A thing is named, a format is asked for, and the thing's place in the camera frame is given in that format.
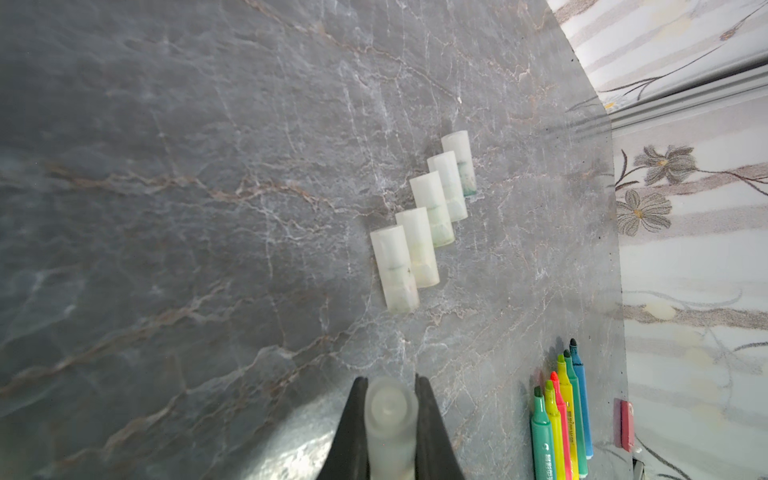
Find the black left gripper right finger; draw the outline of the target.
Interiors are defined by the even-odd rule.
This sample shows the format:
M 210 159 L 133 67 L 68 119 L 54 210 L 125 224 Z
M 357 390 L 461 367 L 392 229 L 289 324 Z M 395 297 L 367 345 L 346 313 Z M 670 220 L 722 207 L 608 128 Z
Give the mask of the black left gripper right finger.
M 415 478 L 464 480 L 429 379 L 416 375 L 418 399 Z

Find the translucent blue pen cap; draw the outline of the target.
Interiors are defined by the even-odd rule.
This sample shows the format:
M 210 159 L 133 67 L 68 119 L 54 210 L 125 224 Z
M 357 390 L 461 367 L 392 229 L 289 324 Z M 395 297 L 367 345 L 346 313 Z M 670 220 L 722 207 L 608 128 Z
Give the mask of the translucent blue pen cap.
M 477 193 L 473 157 L 467 130 L 452 132 L 441 138 L 444 152 L 452 151 L 456 157 L 463 195 L 473 196 Z

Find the thick blue marker pen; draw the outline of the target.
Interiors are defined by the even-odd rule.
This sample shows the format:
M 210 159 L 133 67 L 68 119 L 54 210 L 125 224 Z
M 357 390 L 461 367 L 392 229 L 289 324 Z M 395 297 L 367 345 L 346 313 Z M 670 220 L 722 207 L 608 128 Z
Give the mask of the thick blue marker pen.
M 592 459 L 594 456 L 594 448 L 593 448 L 593 442 L 592 442 L 590 416 L 589 416 L 586 370 L 585 370 L 584 363 L 579 355 L 578 343 L 575 338 L 570 339 L 569 351 L 572 358 L 573 369 L 579 384 L 580 400 L 582 405 L 582 418 L 583 418 L 583 425 L 584 425 L 586 458 Z

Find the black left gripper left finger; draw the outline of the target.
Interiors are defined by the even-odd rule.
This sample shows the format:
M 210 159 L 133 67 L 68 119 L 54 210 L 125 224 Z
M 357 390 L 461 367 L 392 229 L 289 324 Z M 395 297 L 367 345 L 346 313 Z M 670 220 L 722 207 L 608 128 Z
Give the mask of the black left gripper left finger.
M 318 480 L 367 480 L 367 435 L 364 422 L 369 381 L 357 377 L 349 392 L 337 431 Z

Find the teal green marker pen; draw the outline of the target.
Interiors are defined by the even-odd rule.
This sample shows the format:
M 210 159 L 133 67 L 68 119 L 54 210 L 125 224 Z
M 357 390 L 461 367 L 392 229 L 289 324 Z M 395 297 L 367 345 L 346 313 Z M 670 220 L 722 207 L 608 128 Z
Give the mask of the teal green marker pen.
M 576 377 L 573 358 L 569 349 L 566 349 L 564 351 L 564 358 L 566 363 L 567 376 L 571 383 L 572 391 L 573 391 L 579 475 L 581 479 L 585 479 L 588 475 L 588 461 L 586 458 L 586 441 L 584 436 L 585 431 L 584 431 L 584 422 L 583 422 L 583 416 L 582 416 L 582 405 L 581 405 L 581 398 L 580 398 L 579 382 Z

